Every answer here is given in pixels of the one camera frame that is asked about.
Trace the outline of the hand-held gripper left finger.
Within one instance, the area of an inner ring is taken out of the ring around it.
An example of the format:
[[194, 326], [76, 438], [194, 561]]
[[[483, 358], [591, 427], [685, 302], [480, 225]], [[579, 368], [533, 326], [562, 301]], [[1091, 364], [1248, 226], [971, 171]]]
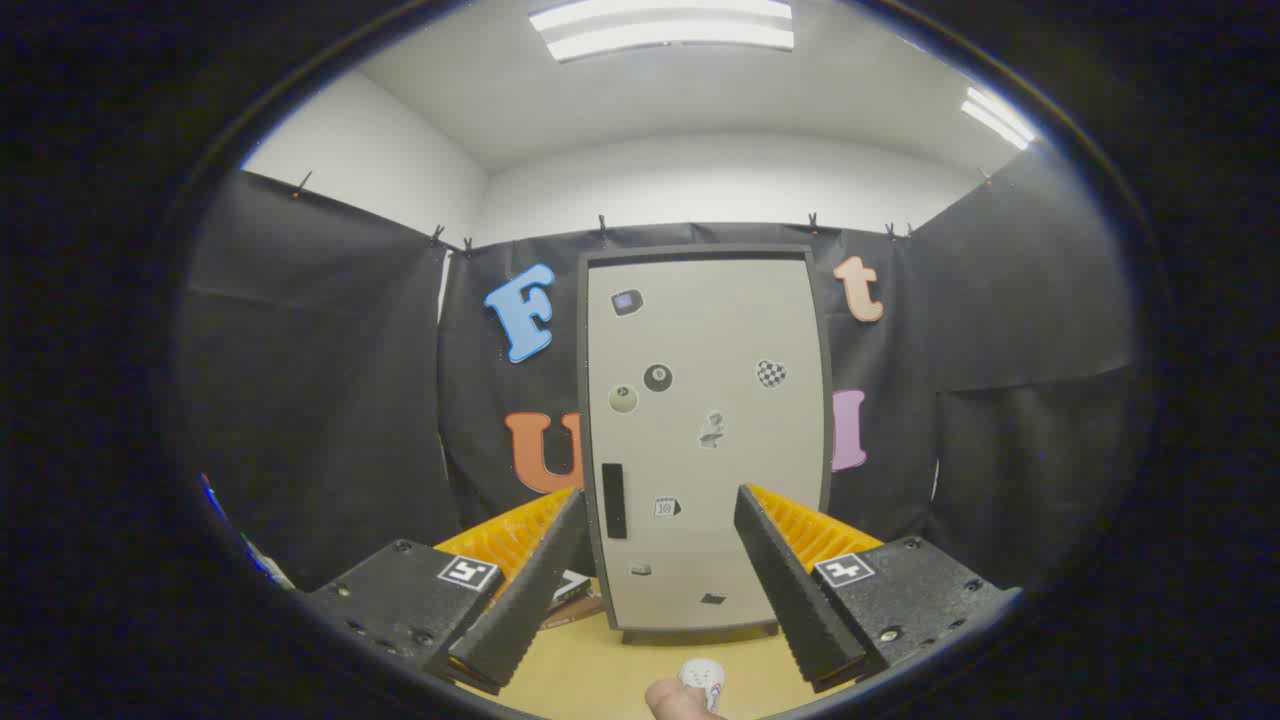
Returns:
[[394, 539], [305, 602], [339, 635], [408, 673], [497, 694], [545, 621], [585, 532], [582, 491], [559, 489], [439, 544]]

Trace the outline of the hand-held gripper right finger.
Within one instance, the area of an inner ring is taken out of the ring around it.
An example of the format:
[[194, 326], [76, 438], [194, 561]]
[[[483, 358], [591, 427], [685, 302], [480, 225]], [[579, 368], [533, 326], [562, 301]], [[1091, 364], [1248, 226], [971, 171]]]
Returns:
[[919, 536], [881, 541], [755, 484], [735, 528], [803, 680], [817, 692], [914, 664], [1020, 598]]

